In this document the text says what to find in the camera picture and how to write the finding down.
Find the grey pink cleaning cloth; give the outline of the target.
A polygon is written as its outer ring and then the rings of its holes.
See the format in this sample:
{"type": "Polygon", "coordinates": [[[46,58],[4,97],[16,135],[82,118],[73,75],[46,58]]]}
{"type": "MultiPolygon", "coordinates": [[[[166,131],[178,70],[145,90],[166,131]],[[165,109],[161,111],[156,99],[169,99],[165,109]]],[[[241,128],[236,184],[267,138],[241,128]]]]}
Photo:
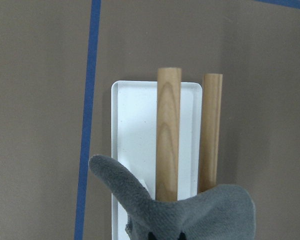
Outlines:
{"type": "Polygon", "coordinates": [[[256,209],[249,193],[221,184],[173,202],[153,200],[137,178],[117,160],[95,155],[91,172],[112,192],[128,214],[131,240],[253,240],[256,209]]]}

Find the white rectangular tray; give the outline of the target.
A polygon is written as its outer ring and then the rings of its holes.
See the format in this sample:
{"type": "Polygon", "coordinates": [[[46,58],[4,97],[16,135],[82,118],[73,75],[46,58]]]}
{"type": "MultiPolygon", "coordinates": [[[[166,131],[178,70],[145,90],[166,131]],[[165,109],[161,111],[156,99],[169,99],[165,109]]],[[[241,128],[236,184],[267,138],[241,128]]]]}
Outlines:
{"type": "MultiPolygon", "coordinates": [[[[198,190],[203,90],[182,82],[178,157],[178,200],[198,190]]],[[[156,195],[157,82],[119,80],[111,87],[111,157],[156,195]]]]}

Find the wooden rod near tray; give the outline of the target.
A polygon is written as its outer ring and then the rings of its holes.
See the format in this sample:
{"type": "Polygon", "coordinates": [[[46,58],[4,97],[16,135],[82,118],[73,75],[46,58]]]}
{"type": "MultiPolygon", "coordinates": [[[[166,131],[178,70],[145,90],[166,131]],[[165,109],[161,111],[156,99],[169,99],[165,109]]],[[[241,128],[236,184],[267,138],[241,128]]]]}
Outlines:
{"type": "Polygon", "coordinates": [[[157,71],[155,199],[162,202],[178,198],[181,78],[178,67],[157,71]]]}

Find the wooden rod far side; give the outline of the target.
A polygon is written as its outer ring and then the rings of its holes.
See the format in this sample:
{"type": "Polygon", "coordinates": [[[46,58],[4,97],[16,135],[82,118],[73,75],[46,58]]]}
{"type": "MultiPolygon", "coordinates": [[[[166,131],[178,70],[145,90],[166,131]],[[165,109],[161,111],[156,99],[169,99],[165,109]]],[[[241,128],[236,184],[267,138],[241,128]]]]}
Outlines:
{"type": "Polygon", "coordinates": [[[203,76],[202,84],[198,193],[217,185],[223,75],[206,73],[203,76]]]}

